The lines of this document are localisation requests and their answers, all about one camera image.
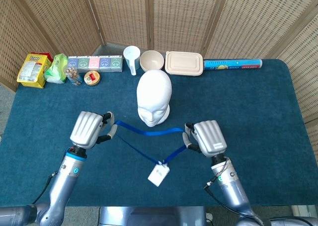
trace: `floor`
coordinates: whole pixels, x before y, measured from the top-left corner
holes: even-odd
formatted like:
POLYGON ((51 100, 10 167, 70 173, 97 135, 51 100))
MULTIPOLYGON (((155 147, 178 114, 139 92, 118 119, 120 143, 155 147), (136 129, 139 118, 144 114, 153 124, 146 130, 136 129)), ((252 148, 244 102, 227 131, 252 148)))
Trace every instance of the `floor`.
MULTIPOLYGON (((123 52, 124 48, 124 46, 108 44, 98 48, 95 55, 118 55, 123 52)), ((9 117, 13 99, 14 93, 0 85, 0 136, 3 134, 9 117)), ((254 207, 254 210, 260 217, 266 218, 292 215, 290 206, 254 207)), ((207 212, 213 215, 214 226, 234 226, 238 219, 236 215, 222 207, 208 207, 207 212)), ((98 207, 67 207, 63 226, 95 226, 97 219, 98 207)))

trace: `wall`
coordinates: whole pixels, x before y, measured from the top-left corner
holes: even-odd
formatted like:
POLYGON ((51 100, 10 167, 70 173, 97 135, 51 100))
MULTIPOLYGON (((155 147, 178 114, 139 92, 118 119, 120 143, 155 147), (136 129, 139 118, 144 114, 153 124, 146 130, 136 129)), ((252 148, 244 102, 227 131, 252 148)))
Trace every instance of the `wall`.
POLYGON ((214 59, 279 58, 318 149, 318 0, 1 0, 0 8, 0 82, 13 91, 31 51, 90 55, 110 42, 214 59))

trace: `robotic hand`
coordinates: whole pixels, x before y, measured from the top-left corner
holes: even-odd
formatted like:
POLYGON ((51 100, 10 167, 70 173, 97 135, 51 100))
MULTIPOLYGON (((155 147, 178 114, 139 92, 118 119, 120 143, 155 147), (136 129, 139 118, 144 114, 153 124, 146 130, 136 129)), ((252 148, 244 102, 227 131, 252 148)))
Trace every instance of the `robotic hand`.
POLYGON ((0 208, 0 226, 24 226, 38 223, 40 226, 60 226, 64 220, 65 206, 86 161, 86 150, 95 143, 110 140, 117 130, 114 115, 108 112, 98 115, 82 111, 71 134, 74 146, 67 149, 58 174, 50 191, 50 203, 32 204, 21 207, 0 208), (106 127, 111 126, 108 134, 99 136, 106 127))
POLYGON ((215 120, 196 124, 186 123, 185 133, 183 133, 182 137, 188 149, 201 152, 212 159, 211 169, 214 177, 206 184, 204 189, 219 204, 240 215, 240 221, 237 226, 318 226, 318 220, 311 217, 280 217, 262 221, 254 213, 231 160, 223 154, 227 144, 215 120), (189 140, 191 135, 198 145, 191 143, 189 140), (210 191, 209 186, 215 181, 218 182, 228 206, 220 202, 210 191))

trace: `lanyard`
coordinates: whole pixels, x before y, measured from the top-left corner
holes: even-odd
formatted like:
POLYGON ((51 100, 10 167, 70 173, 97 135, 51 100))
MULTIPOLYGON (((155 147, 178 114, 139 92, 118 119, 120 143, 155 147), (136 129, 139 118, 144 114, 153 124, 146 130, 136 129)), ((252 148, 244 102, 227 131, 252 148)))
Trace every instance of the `lanyard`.
MULTIPOLYGON (((130 126, 127 123, 124 123, 122 121, 116 121, 114 124, 117 124, 119 126, 122 126, 132 132, 138 133, 140 135, 144 135, 144 136, 161 136, 161 135, 166 135, 166 134, 170 134, 170 133, 176 133, 176 132, 183 132, 183 130, 181 128, 170 128, 168 130, 164 130, 164 131, 157 131, 157 132, 145 132, 145 131, 141 131, 137 128, 134 128, 133 126, 130 126)), ((185 145, 179 147, 177 150, 175 150, 173 153, 171 153, 166 159, 164 159, 162 162, 155 160, 153 158, 151 158, 150 156, 146 155, 145 153, 143 153, 142 151, 138 150, 136 147, 134 147, 133 145, 131 145, 129 142, 127 142, 126 140, 124 140, 121 136, 119 136, 117 133, 116 135, 124 142, 126 143, 128 146, 130 146, 132 149, 134 149, 136 152, 138 152, 140 155, 142 155, 143 157, 147 158, 148 160, 150 160, 151 162, 155 163, 155 164, 167 164, 169 161, 171 161, 172 159, 174 159, 178 154, 180 154, 182 151, 184 151, 185 149, 187 149, 187 147, 185 145)))

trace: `table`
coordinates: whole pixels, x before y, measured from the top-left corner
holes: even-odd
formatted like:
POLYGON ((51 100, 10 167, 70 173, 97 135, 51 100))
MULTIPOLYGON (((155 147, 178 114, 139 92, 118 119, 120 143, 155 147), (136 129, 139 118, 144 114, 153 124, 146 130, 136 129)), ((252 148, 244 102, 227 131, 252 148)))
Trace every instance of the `table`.
MULTIPOLYGON (((217 120, 228 156, 252 205, 317 204, 318 171, 296 100, 289 70, 280 60, 263 60, 259 70, 205 71, 201 76, 170 75, 170 115, 148 128, 138 117, 136 87, 143 71, 131 76, 101 74, 97 86, 46 83, 19 86, 0 145, 0 206, 31 203, 47 176, 59 168, 72 145, 71 131, 81 111, 112 111, 141 130, 183 127, 217 120)), ((130 144, 156 159, 180 147, 181 133, 144 137, 119 128, 130 144)), ((154 164, 118 137, 87 151, 87 161, 69 206, 212 206, 203 190, 212 177, 211 161, 185 150, 156 187, 147 177, 154 164)), ((219 187, 212 191, 224 200, 219 187)), ((41 200, 48 199, 46 192, 41 200)))

